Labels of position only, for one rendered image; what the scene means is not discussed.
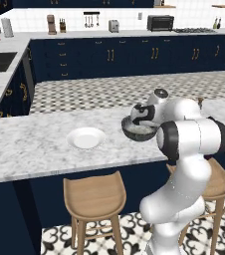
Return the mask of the navy island cabinet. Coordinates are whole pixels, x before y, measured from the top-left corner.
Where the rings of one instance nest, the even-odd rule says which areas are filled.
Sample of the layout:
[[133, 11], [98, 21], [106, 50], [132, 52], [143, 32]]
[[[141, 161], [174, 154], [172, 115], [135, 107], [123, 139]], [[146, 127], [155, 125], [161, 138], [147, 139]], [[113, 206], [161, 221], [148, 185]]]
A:
[[39, 255], [41, 230], [71, 221], [63, 195], [63, 179], [80, 179], [119, 171], [126, 190], [123, 213], [135, 212], [143, 197], [169, 177], [165, 160], [117, 168], [0, 183], [0, 255]]

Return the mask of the white paper towel roll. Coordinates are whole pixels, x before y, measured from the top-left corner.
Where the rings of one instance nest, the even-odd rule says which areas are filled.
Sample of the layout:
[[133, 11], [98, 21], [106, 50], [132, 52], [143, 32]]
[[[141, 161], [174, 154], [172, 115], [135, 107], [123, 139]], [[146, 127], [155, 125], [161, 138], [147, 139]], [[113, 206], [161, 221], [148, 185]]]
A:
[[2, 18], [1, 19], [3, 33], [6, 38], [12, 38], [14, 36], [11, 21], [9, 18]]

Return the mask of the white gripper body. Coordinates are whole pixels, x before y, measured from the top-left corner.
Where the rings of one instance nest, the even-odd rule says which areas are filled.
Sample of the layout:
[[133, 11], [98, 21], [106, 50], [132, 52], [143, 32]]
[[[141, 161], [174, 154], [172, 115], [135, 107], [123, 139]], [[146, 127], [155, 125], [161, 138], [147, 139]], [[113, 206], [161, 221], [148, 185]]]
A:
[[152, 121], [139, 121], [139, 120], [134, 120], [132, 121], [136, 126], [146, 126], [146, 127], [151, 127], [151, 128], [157, 128], [157, 124], [152, 122]]

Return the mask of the rail with hanging tools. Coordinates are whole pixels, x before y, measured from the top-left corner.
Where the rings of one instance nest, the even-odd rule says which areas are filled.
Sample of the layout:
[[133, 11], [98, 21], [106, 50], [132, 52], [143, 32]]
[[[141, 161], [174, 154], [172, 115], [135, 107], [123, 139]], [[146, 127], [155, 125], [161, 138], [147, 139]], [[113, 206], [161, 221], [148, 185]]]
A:
[[100, 26], [100, 12], [99, 11], [85, 11], [84, 12], [86, 28], [95, 28]]

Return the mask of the silver toaster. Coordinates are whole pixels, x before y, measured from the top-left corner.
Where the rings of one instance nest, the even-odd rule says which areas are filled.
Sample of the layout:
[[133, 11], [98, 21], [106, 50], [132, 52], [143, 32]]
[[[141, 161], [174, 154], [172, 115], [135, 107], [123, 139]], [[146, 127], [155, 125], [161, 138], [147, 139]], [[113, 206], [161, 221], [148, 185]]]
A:
[[119, 32], [119, 21], [118, 20], [109, 20], [109, 31], [112, 33]]

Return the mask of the white plate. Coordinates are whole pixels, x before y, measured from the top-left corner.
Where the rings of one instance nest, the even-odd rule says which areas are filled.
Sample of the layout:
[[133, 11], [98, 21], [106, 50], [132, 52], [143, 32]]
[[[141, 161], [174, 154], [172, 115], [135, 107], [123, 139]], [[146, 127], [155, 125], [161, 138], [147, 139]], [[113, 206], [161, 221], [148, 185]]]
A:
[[79, 127], [66, 137], [69, 146], [76, 149], [94, 149], [106, 140], [106, 134], [96, 127]]

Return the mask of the navy base cupboards under sink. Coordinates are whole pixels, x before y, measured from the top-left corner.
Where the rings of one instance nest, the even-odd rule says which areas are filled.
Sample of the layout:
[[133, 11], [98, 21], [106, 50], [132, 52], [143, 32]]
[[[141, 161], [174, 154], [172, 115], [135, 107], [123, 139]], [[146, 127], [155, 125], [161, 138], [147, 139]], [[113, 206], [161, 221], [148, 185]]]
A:
[[29, 114], [35, 92], [31, 60], [30, 49], [27, 48], [0, 101], [0, 118]]

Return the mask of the navy base cupboards with drawers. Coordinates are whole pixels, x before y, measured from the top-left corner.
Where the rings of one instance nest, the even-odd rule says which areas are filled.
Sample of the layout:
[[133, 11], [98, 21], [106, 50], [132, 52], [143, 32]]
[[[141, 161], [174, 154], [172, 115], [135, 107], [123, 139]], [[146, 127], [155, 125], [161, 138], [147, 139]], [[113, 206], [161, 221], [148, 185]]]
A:
[[37, 82], [225, 71], [225, 34], [36, 39]]

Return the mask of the wooden bar stool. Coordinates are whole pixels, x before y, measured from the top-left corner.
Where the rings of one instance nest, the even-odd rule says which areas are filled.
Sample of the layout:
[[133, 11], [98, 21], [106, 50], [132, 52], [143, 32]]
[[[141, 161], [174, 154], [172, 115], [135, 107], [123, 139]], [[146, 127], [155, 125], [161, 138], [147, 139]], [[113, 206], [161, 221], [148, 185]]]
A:
[[72, 248], [77, 255], [84, 254], [85, 241], [89, 240], [87, 224], [109, 220], [112, 233], [103, 237], [114, 238], [117, 255], [123, 255], [118, 215], [126, 203], [126, 191], [119, 171], [103, 176], [63, 180], [64, 201], [72, 218]]
[[215, 201], [215, 211], [208, 213], [203, 212], [199, 219], [205, 217], [213, 218], [213, 228], [212, 228], [212, 241], [210, 255], [215, 254], [215, 248], [217, 243], [217, 237], [219, 233], [219, 227], [221, 223], [222, 215], [225, 213], [225, 169], [220, 165], [220, 163], [213, 157], [208, 160], [212, 173], [210, 180], [206, 185], [206, 189], [202, 196], [204, 201]]

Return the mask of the black toaster oven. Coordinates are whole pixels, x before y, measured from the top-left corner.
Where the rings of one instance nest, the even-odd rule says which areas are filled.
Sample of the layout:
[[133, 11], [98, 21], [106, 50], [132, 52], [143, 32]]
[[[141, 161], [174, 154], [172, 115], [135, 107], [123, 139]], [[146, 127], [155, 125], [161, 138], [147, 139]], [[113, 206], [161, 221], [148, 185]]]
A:
[[170, 15], [149, 15], [147, 17], [147, 30], [171, 31], [173, 28], [174, 17]]

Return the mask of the navy wall cupboards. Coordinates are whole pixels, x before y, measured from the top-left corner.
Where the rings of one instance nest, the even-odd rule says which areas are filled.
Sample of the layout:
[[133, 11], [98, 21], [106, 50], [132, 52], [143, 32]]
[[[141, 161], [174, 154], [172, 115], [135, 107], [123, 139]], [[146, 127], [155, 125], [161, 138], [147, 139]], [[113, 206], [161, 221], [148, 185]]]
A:
[[13, 8], [152, 8], [154, 0], [0, 0], [0, 15]]

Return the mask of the black hob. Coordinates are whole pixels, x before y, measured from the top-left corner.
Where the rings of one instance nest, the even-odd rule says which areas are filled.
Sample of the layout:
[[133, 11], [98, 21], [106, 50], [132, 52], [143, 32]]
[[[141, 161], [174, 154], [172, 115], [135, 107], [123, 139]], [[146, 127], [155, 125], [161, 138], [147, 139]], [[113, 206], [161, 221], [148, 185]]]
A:
[[177, 28], [172, 31], [175, 33], [216, 33], [215, 30], [209, 28]]

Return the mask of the dark grey bowl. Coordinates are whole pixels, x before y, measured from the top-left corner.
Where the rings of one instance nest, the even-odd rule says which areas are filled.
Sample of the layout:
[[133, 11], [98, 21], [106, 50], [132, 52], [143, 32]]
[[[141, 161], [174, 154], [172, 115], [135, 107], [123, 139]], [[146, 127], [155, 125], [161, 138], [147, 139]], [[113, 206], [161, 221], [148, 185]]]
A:
[[134, 141], [147, 141], [152, 139], [157, 132], [157, 127], [137, 126], [135, 125], [130, 116], [121, 120], [121, 129], [123, 133]]

